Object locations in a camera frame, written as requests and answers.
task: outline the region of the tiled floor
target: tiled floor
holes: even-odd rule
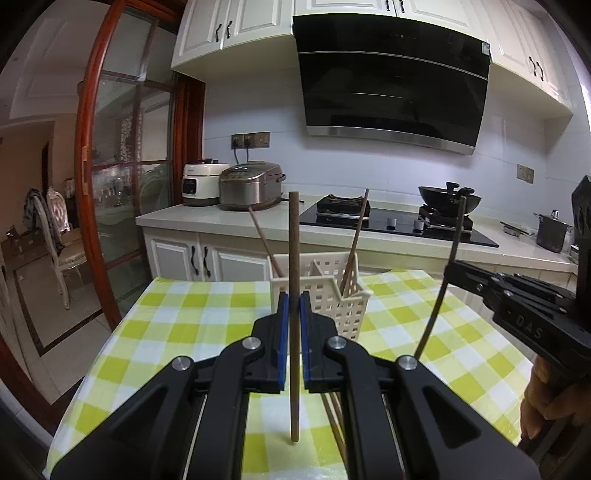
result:
[[[111,334],[86,268],[81,267],[80,275],[75,271],[66,275],[70,310],[64,308],[57,291],[49,257],[18,268],[16,275],[7,275],[25,361],[33,383],[50,403],[88,372]],[[25,312],[20,306],[17,282]],[[30,318],[37,340],[31,336],[25,316]]]

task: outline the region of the cooking pot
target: cooking pot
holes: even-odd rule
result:
[[[457,209],[460,204],[460,197],[466,197],[466,215],[474,210],[480,201],[481,197],[473,195],[474,189],[464,187],[455,190],[460,185],[452,181],[448,181],[447,189],[438,189],[436,187],[419,187],[421,197],[425,203],[432,208],[435,208],[443,216],[457,217]]]

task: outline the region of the electric outlet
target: electric outlet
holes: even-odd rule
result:
[[[271,142],[271,132],[257,132],[255,134],[256,148],[269,148]]]
[[[524,165],[517,165],[517,178],[527,183],[534,182],[534,170],[533,168],[526,167]]]
[[[244,148],[255,146],[255,134],[244,134]]]
[[[244,134],[231,135],[230,148],[244,148]]]

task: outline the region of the yellow checkered tablecloth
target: yellow checkered tablecloth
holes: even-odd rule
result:
[[[387,359],[413,353],[440,283],[420,270],[362,277],[374,291],[359,342]],[[202,360],[268,315],[268,282],[191,283],[156,278],[113,332],[54,437],[47,472],[177,355]],[[513,442],[531,362],[447,294],[421,361]],[[244,479],[346,478],[319,395],[301,395],[300,441],[290,438],[289,395],[251,395]]]

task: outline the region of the black range hood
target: black range hood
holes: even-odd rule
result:
[[[309,134],[474,152],[488,43],[370,14],[299,15],[293,31]]]

